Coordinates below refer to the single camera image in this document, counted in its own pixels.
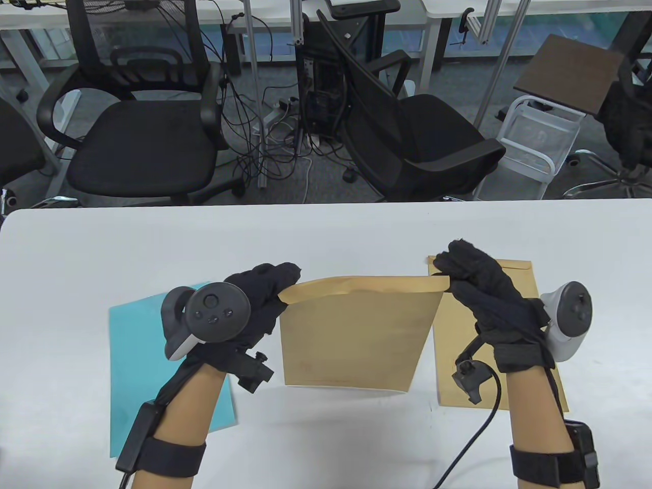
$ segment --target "kraft paper envelope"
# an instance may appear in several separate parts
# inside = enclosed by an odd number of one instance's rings
[[[438,272],[432,265],[433,256],[428,257],[428,274]],[[510,276],[516,289],[523,297],[538,297],[537,283],[534,279],[532,263],[529,261],[498,260],[503,270]],[[473,405],[469,398],[457,387],[452,375],[455,373],[455,360],[462,350],[475,338],[475,318],[471,310],[459,303],[451,293],[445,293],[439,304],[437,315],[432,324],[435,333],[435,356],[437,361],[437,389],[439,404],[457,408],[487,408],[491,409],[496,399],[496,383],[489,380],[480,387],[482,402]],[[494,360],[494,352],[489,345],[483,345],[473,357],[491,366],[500,377],[503,387],[503,397],[500,409],[509,409],[507,400],[507,379],[505,374],[498,372]],[[559,370],[552,371],[557,386],[559,399],[564,412],[568,412],[568,404],[563,386],[559,378]]]
[[[353,276],[284,290],[286,385],[406,392],[448,287],[446,276]]]

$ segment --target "black office chair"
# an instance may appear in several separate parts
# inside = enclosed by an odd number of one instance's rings
[[[389,201],[427,201],[467,194],[495,170],[505,154],[455,109],[433,95],[399,100],[410,58],[395,51],[362,66],[317,11],[341,62],[349,106],[342,141],[363,177]],[[378,73],[400,65],[393,89]]]
[[[607,141],[620,156],[621,167],[614,168],[593,151],[575,151],[567,163],[574,166],[580,160],[590,161],[608,178],[576,185],[563,198],[573,199],[599,188],[619,190],[627,198],[652,197],[652,185],[646,178],[652,167],[652,80],[644,86],[634,85],[632,65],[625,61],[597,120],[604,126]]]
[[[6,185],[31,171],[43,170],[47,160],[39,135],[23,114],[9,101],[0,97],[0,226],[9,212],[18,206],[18,196]],[[57,196],[45,199],[34,208],[78,207],[77,199]]]
[[[228,146],[216,101],[222,72],[206,56],[195,1],[66,1],[79,63],[50,85],[37,121],[46,136],[77,150],[67,172],[73,188],[111,197],[169,197],[178,205],[203,203],[229,189],[244,194],[239,176],[207,188],[217,152]],[[57,100],[79,88],[119,99],[83,141],[58,131],[52,117]],[[142,90],[201,93],[201,100],[136,100],[133,92]]]

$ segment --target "forearm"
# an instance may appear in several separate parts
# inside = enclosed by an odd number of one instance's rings
[[[196,447],[206,441],[226,374],[202,365],[170,402],[154,438]],[[189,489],[192,477],[174,479],[145,471],[136,472],[132,489]]]
[[[509,412],[514,446],[531,453],[572,452],[571,437],[566,431],[543,367],[507,374]],[[519,489],[544,486],[518,481]],[[584,489],[582,482],[563,484],[563,489]]]

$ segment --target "chair armrest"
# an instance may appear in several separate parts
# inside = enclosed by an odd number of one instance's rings
[[[394,86],[392,87],[392,92],[394,95],[398,96],[401,92],[401,87],[403,87],[403,83],[405,83],[405,80],[408,77],[411,62],[412,58],[408,53],[404,50],[398,50],[370,61],[365,65],[365,67],[377,76],[382,70],[386,70],[389,67],[393,67],[400,63],[400,68],[398,69],[398,74],[396,75]]]
[[[56,77],[41,97],[37,108],[37,124],[45,136],[59,144],[79,149],[82,143],[54,127],[54,111],[61,97],[71,90],[88,86],[80,80],[79,64],[66,68]]]
[[[484,140],[473,146],[466,147],[448,156],[444,156],[439,160],[426,161],[426,162],[411,162],[406,160],[407,163],[426,171],[445,171],[461,164],[469,163],[474,160],[484,158],[495,159],[496,162],[505,155],[505,146],[500,144],[495,139]]]
[[[222,108],[217,103],[221,79],[222,67],[217,63],[211,63],[201,91],[200,102],[201,125],[211,141],[222,139]]]

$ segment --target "black velcro strap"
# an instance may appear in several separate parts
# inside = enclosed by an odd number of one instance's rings
[[[206,443],[187,447],[150,437],[143,443],[136,469],[165,477],[193,477],[200,470],[205,449]]]
[[[584,479],[582,455],[578,450],[570,453],[530,453],[516,450],[514,445],[509,450],[512,470],[521,481],[560,487]]]
[[[502,344],[494,346],[494,358],[498,365],[545,366],[541,346],[530,344]]]

